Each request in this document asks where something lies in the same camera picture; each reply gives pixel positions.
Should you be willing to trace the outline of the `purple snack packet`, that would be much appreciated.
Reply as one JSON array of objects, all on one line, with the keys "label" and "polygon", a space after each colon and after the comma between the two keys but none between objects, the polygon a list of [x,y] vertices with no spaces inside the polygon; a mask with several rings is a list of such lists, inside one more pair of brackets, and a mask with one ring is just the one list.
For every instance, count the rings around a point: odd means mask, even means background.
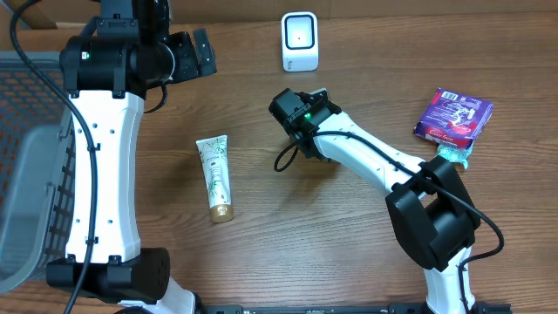
[{"label": "purple snack packet", "polygon": [[493,102],[438,88],[413,132],[420,138],[467,150],[493,113]]}]

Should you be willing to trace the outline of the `grey plastic basket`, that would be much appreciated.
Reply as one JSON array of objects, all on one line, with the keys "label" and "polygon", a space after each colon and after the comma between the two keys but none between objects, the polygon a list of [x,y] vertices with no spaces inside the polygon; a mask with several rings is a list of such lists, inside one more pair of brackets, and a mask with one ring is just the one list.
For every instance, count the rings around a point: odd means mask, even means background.
[{"label": "grey plastic basket", "polygon": [[14,51],[1,54],[1,291],[43,280],[73,217],[71,113]]}]

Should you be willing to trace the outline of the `white barcode scanner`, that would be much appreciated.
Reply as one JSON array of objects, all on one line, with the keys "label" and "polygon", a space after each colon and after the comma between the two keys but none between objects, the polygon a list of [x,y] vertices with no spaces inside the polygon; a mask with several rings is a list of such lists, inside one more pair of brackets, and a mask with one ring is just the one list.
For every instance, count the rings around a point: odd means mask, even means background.
[{"label": "white barcode scanner", "polygon": [[286,13],[281,20],[282,67],[286,72],[312,72],[319,65],[317,17],[310,11]]}]

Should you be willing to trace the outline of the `black rail at table edge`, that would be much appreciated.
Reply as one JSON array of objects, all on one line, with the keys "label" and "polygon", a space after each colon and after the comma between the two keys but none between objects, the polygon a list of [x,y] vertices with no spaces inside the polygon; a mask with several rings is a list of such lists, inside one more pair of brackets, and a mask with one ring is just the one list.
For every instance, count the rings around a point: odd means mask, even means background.
[{"label": "black rail at table edge", "polygon": [[207,314],[427,314],[426,303],[395,303],[388,306],[339,307],[255,307],[240,305],[205,305]]}]

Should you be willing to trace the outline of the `white cosmetic tube gold cap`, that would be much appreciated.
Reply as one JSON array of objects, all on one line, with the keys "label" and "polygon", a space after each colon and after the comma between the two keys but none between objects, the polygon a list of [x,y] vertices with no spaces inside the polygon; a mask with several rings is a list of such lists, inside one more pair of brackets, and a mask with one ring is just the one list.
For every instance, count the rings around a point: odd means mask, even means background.
[{"label": "white cosmetic tube gold cap", "polygon": [[197,140],[208,203],[213,223],[229,222],[234,218],[228,169],[228,136],[220,135]]}]

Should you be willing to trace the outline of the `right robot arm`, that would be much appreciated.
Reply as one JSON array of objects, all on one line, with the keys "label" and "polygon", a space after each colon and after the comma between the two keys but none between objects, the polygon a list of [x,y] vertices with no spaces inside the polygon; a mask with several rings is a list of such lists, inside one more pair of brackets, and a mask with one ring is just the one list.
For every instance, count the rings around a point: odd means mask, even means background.
[{"label": "right robot arm", "polygon": [[390,147],[358,126],[326,89],[282,91],[269,111],[308,158],[334,160],[383,196],[396,239],[419,265],[431,313],[472,313],[476,300],[463,262],[480,218],[454,166],[442,157],[424,161]]}]

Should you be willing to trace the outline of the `teal packet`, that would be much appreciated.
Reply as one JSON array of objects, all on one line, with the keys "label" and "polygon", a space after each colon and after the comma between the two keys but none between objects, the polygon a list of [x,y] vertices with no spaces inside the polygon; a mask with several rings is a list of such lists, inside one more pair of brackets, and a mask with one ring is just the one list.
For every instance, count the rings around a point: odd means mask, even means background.
[{"label": "teal packet", "polygon": [[473,147],[474,144],[472,144],[467,149],[455,148],[455,147],[448,146],[446,144],[438,144],[437,155],[445,158],[451,163],[459,163],[463,166],[464,169],[468,169],[469,168],[468,157],[471,155],[473,151]]}]

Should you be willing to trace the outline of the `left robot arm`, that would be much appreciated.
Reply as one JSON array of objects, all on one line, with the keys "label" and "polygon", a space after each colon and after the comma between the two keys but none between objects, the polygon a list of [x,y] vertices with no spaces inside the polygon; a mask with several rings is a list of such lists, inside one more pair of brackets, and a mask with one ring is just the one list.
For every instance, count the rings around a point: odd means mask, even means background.
[{"label": "left robot arm", "polygon": [[75,110],[71,231],[47,283],[124,313],[199,313],[201,300],[171,277],[163,248],[145,248],[135,214],[135,156],[146,94],[214,74],[203,29],[171,33],[167,1],[104,1],[92,28],[60,54]]}]

